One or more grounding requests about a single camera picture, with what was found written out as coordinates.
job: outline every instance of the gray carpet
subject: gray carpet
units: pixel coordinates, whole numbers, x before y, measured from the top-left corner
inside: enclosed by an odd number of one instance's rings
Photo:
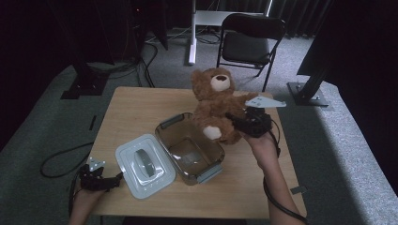
[[[202,36],[216,40],[212,36]],[[398,201],[364,140],[358,126],[340,98],[337,87],[323,83],[321,91],[331,107],[297,106],[286,83],[306,82],[297,76],[299,65],[312,40],[285,38],[267,91],[275,99],[286,101],[278,109],[283,131],[291,152],[299,183],[308,191],[303,194],[310,224],[398,224]],[[169,40],[169,51],[159,43],[157,55],[149,66],[156,87],[191,89],[194,69],[215,67],[218,45],[198,41],[196,64],[188,66],[189,41]],[[156,49],[145,45],[148,63]],[[109,68],[92,64],[97,68]],[[229,68],[238,90],[261,91],[264,74]],[[61,100],[75,72],[67,67],[54,78],[33,111],[0,155],[0,224],[67,224],[69,185],[74,172],[56,179],[42,177],[39,167],[51,154],[95,140],[114,90],[118,86],[148,86],[144,67],[115,72],[100,97]],[[79,148],[50,161],[45,172],[59,174],[72,168],[88,153],[90,146]],[[104,224],[120,224],[121,217],[104,217]],[[249,224],[268,224],[265,220],[248,220]],[[92,216],[88,224],[100,224]]]

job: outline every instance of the human hand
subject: human hand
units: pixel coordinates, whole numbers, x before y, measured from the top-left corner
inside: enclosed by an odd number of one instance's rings
[[[85,224],[91,211],[104,193],[105,190],[91,191],[82,189],[80,183],[78,183],[78,191],[74,195],[69,225]]]
[[[278,164],[276,145],[268,132],[259,138],[251,137],[243,132],[240,132],[240,135],[248,142],[255,159],[257,159],[257,164],[262,170],[265,170],[268,166]]]

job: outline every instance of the table top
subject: table top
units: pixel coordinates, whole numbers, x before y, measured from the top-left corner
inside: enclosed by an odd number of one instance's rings
[[[105,114],[90,156],[105,160],[103,177],[120,173],[115,158],[118,146],[144,134],[155,134],[156,126],[176,114],[193,113],[197,100],[190,89],[118,87]],[[283,135],[276,109],[266,109],[281,130],[283,175],[289,188],[298,180]],[[126,182],[99,200],[93,213],[113,216],[180,217],[180,218],[269,218],[263,174],[250,146],[241,140],[224,145],[222,172],[204,184],[186,185],[177,174],[176,180],[144,200],[135,199]],[[301,194],[292,195],[298,210],[306,215]]]

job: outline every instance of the teddy bear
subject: teddy bear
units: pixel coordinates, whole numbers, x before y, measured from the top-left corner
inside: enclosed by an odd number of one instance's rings
[[[191,75],[192,91],[199,101],[192,115],[193,123],[212,141],[234,144],[241,135],[225,113],[245,118],[245,102],[257,93],[234,96],[235,84],[230,71],[223,67],[196,69]]]

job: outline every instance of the forearm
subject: forearm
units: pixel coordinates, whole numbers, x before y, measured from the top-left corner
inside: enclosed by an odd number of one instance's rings
[[[273,199],[286,209],[299,214],[299,210],[297,209],[292,196],[290,195],[286,181],[284,180],[278,160],[264,165],[263,173],[268,186],[268,192]],[[269,200],[268,208],[269,215],[271,217],[271,224],[303,224],[300,220],[290,217],[281,209],[277,208]]]

